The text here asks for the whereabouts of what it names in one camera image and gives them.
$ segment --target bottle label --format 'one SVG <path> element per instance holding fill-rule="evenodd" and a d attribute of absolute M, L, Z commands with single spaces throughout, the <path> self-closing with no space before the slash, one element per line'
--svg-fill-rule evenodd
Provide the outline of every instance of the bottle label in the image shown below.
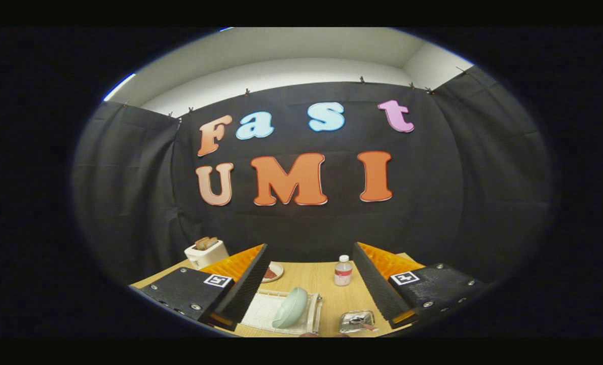
<path fill-rule="evenodd" d="M 347 271 L 347 272 L 339 272 L 339 271 L 335 271 L 335 274 L 338 276 L 349 276 L 351 274 L 351 272 L 353 271 L 353 269 Z"/>
<path fill-rule="evenodd" d="M 345 271 L 345 272 L 340 272 L 338 270 L 335 271 L 335 284 L 336 285 L 348 285 L 351 282 L 351 272 L 353 271 L 353 269 Z"/>

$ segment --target plastic bottle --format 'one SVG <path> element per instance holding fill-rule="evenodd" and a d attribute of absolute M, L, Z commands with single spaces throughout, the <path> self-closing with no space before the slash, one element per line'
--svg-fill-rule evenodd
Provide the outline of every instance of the plastic bottle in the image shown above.
<path fill-rule="evenodd" d="M 335 284 L 339 286 L 346 286 L 351 282 L 351 273 L 353 267 L 349 263 L 349 256 L 343 254 L 340 256 L 340 262 L 335 266 Z"/>

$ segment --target light green bowl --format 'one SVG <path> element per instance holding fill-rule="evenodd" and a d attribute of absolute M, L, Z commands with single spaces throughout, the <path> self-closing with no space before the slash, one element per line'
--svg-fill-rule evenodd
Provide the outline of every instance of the light green bowl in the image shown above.
<path fill-rule="evenodd" d="M 274 328 L 286 328 L 294 325 L 304 313 L 306 304 L 308 304 L 306 290 L 300 287 L 293 289 L 277 310 L 272 326 Z"/>

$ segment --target light blue letter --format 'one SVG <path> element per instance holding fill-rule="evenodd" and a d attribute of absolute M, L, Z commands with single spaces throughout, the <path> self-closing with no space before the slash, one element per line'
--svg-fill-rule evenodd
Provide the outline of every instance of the light blue letter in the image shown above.
<path fill-rule="evenodd" d="M 311 121 L 308 126 L 315 132 L 336 131 L 344 125 L 344 107 L 338 102 L 318 102 L 308 108 Z"/>
<path fill-rule="evenodd" d="M 236 131 L 236 138 L 250 139 L 252 137 L 267 137 L 274 132 L 274 127 L 270 125 L 272 114 L 268 112 L 256 112 L 246 115 L 241 119 L 241 127 Z"/>

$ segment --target food on plate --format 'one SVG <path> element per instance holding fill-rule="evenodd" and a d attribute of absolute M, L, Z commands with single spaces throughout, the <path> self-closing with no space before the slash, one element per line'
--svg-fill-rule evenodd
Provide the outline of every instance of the food on plate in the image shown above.
<path fill-rule="evenodd" d="M 265 272 L 265 275 L 263 275 L 263 277 L 266 279 L 272 279 L 276 276 L 277 276 L 276 273 L 274 273 L 272 270 L 270 270 L 270 268 L 268 268 Z"/>

